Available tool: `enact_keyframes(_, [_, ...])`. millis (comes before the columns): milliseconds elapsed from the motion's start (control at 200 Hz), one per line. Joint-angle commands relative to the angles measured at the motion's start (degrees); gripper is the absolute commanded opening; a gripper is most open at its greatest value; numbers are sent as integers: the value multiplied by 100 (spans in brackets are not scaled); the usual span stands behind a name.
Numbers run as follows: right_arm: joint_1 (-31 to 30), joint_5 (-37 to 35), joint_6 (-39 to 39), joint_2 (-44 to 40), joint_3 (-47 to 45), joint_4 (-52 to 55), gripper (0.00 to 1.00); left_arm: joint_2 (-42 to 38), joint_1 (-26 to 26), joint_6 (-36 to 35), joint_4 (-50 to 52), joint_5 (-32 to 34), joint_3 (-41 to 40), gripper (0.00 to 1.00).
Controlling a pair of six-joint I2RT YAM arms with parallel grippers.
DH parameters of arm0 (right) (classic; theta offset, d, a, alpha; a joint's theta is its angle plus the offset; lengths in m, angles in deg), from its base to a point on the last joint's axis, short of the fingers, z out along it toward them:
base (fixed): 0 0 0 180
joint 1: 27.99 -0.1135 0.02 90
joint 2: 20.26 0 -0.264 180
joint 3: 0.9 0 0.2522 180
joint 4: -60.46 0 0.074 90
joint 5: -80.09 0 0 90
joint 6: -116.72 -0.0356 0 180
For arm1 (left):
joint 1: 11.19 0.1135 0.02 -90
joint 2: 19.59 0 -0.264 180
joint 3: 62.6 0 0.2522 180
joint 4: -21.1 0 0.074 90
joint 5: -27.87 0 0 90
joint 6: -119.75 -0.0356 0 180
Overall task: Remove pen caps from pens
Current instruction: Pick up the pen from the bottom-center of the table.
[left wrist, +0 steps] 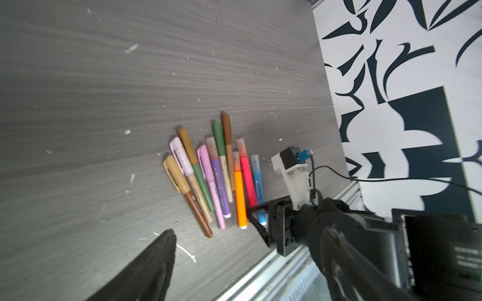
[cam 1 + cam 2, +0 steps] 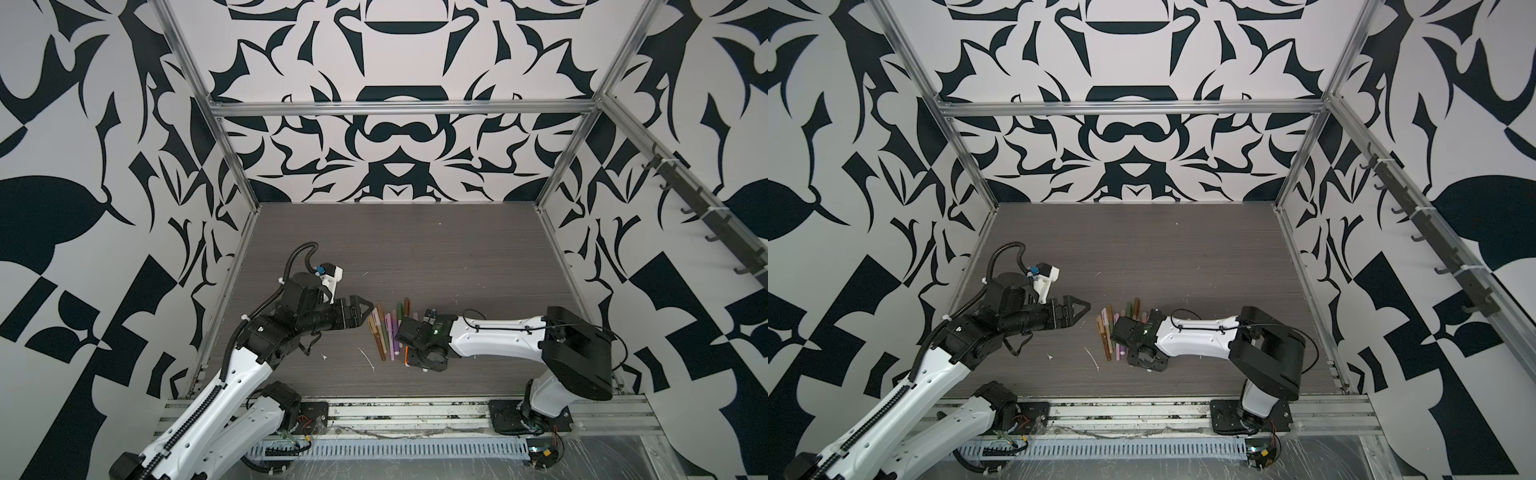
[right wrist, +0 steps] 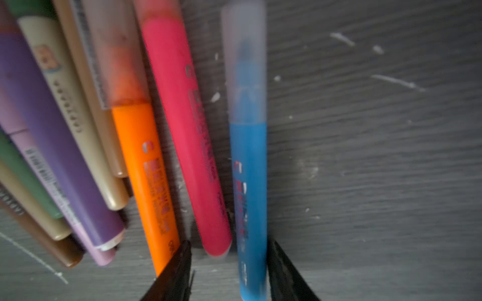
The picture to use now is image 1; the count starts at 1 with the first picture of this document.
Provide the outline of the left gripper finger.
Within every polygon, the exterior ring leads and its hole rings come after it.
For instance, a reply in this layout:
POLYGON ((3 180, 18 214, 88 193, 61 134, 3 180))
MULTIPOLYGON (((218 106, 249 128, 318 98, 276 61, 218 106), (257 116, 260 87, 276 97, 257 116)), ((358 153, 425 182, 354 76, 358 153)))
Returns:
POLYGON ((168 229, 89 300, 164 300, 175 252, 176 235, 168 229))

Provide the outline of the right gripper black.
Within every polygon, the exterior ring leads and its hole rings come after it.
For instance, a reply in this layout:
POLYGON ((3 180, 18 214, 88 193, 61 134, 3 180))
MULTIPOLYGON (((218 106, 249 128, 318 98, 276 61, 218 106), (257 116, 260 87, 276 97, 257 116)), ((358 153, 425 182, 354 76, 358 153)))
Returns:
POLYGON ((313 225, 313 206, 296 207, 289 196, 247 208, 247 218, 270 249, 287 257, 296 248, 308 246, 313 225))

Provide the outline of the blue highlighter pen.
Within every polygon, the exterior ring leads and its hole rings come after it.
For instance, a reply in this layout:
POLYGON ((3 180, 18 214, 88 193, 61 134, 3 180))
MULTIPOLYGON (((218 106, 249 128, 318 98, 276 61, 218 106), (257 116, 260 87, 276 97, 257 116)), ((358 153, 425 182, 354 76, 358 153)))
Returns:
MULTIPOLYGON (((262 176, 259 156, 257 154, 251 155, 251 161, 253 167, 254 187, 257 197, 257 204, 264 204, 264 192, 262 187, 262 176)), ((264 209, 260 209, 257 214, 259 223, 265 227, 267 225, 266 211, 264 209)))

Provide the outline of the pink highlighter pen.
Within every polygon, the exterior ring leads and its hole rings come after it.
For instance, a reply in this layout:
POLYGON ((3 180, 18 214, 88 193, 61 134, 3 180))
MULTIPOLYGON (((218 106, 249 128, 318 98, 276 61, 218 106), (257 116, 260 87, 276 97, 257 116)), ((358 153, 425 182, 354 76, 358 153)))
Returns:
POLYGON ((243 138, 237 139, 237 148, 238 148, 239 157, 240 157, 242 174, 246 185, 246 192, 248 195, 249 206, 254 207, 254 206, 257 206, 257 196, 256 196, 255 187, 254 187, 254 180, 252 177, 251 166, 249 163, 249 158, 247 156, 246 143, 243 138))

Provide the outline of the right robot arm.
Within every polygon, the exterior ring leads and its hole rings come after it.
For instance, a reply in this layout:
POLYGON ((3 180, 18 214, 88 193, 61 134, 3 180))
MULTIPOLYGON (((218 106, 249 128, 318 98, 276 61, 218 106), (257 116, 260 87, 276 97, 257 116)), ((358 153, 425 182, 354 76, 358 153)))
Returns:
POLYGON ((309 249, 333 300, 480 300, 481 225, 458 214, 394 209, 392 220, 326 198, 247 209, 270 248, 309 249))

